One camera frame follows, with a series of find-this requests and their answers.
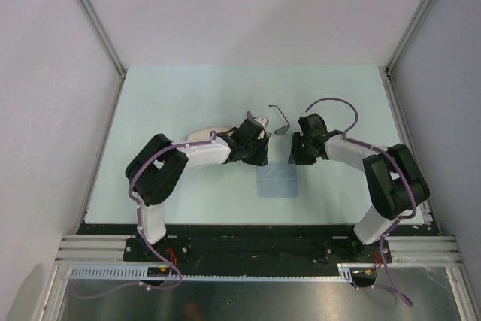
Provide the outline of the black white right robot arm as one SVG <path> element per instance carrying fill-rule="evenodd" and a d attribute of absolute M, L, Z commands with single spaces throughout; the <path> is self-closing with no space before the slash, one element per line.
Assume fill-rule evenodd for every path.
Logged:
<path fill-rule="evenodd" d="M 292 136 L 289 163 L 314 165 L 318 159 L 341 162 L 364 173 L 371 206 L 348 236 L 348 256 L 363 262 L 374 243 L 401 220 L 417 215 L 417 207 L 430 197 L 428 184 L 410 149 L 404 144 L 380 147 L 329 131 L 320 115 L 298 119 L 301 128 Z"/>

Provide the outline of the black gold aviator sunglasses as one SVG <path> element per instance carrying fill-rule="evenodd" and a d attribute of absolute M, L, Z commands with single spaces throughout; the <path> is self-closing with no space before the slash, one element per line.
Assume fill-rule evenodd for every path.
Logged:
<path fill-rule="evenodd" d="M 269 136 L 284 136 L 291 128 L 291 124 L 285 112 L 277 104 L 270 104 L 268 107 L 272 110 L 272 124 L 269 126 Z"/>

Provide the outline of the pale green glasses case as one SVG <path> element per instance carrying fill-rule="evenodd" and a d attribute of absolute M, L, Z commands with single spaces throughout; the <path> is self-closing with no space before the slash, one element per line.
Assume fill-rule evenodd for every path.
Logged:
<path fill-rule="evenodd" d="M 186 140 L 187 141 L 203 141 L 210 138 L 211 132 L 219 133 L 229 133 L 234 130 L 234 126 L 210 126 L 204 129 L 199 129 L 191 132 Z"/>

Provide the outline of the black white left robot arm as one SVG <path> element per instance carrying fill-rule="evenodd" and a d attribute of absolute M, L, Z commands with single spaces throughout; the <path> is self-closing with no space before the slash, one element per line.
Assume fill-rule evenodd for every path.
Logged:
<path fill-rule="evenodd" d="M 165 202 L 184 171 L 211 165 L 242 162 L 268 163 L 269 123 L 264 116 L 248 116 L 240 126 L 211 126 L 175 144 L 163 134 L 154 135 L 127 166 L 129 197 L 137 204 L 140 252 L 156 261 L 165 255 L 163 240 Z"/>

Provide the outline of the blue square cleaning cloth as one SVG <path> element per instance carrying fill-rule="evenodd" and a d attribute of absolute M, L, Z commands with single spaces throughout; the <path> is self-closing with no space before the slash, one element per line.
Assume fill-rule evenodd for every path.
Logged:
<path fill-rule="evenodd" d="M 256 187 L 259 198 L 297 198 L 297 168 L 285 162 L 272 162 L 258 167 Z"/>

